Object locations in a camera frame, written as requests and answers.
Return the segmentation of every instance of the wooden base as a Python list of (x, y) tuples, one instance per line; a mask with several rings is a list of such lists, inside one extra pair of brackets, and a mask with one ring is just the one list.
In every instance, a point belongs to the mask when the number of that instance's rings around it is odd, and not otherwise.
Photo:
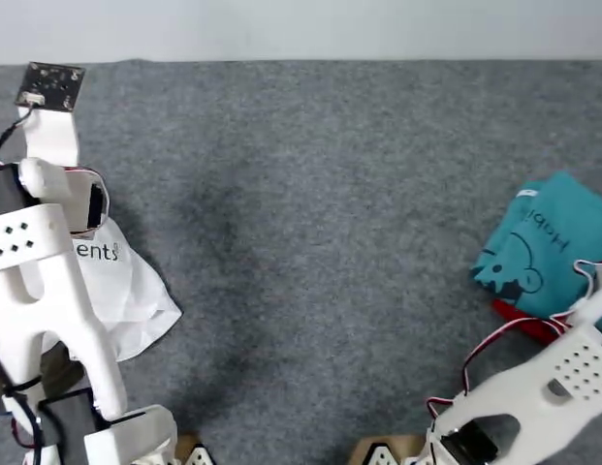
[(186, 462), (191, 452), (197, 444), (200, 443), (200, 438), (197, 434), (182, 434), (177, 437), (177, 445), (175, 446), (175, 458), (182, 463)]
[(371, 445), (380, 443), (386, 444), (391, 450), (391, 454), (399, 464), (402, 459), (407, 457), (416, 457), (424, 448), (426, 439), (423, 436), (376, 436), (373, 438), (364, 438), (359, 441), (355, 447), (348, 465), (365, 465)]

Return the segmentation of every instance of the white wall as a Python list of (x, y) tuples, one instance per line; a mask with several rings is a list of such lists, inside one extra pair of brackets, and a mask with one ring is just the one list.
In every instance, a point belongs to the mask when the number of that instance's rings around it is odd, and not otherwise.
[(602, 0), (0, 0), (0, 63), (601, 58)]

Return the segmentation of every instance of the teal t-shirt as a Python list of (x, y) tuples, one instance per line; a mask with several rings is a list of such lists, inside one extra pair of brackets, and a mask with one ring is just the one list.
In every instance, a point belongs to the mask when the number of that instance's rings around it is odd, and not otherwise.
[(472, 274), (498, 298), (548, 318), (583, 295), (574, 261), (602, 261), (602, 198), (564, 171), (523, 189), (534, 192), (510, 203)]

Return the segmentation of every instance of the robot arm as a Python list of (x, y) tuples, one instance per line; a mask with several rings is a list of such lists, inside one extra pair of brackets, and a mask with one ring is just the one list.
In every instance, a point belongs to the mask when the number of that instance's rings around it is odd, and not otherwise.
[[(602, 333), (593, 325), (601, 317), (602, 290), (581, 302), (574, 318), (580, 323), (546, 350), (457, 396), (428, 429), (425, 448), (414, 461), (534, 465), (567, 447), (602, 414)], [(474, 423), (498, 415), (520, 424), (513, 444), (502, 452)]]
[[(34, 435), (27, 464), (179, 465), (176, 426), (167, 409), (155, 405), (126, 414), (112, 343), (94, 314), (73, 250), (71, 233), (91, 230), (92, 181), (81, 170), (65, 168), (78, 163), (72, 110), (82, 75), (76, 68), (30, 65), (16, 98), (23, 106), (18, 125), (28, 158), (0, 163), (4, 403), (30, 433), (44, 430), (43, 444), (40, 434)], [(98, 213), (100, 226), (104, 215)], [(47, 332), (83, 363), (92, 389), (46, 398), (39, 374)], [(212, 462), (196, 447), (187, 463)]]

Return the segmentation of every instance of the red cloth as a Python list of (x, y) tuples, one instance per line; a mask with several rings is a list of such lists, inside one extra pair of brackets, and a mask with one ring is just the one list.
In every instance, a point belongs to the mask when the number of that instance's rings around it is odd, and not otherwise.
[[(499, 300), (498, 298), (492, 302), (492, 307), (508, 322), (529, 316), (513, 305), (505, 303), (503, 300)], [(520, 328), (525, 334), (531, 336), (533, 339), (541, 342), (544, 345), (551, 344), (557, 338), (557, 335), (554, 333), (554, 331), (541, 322), (524, 323), (520, 326)]]

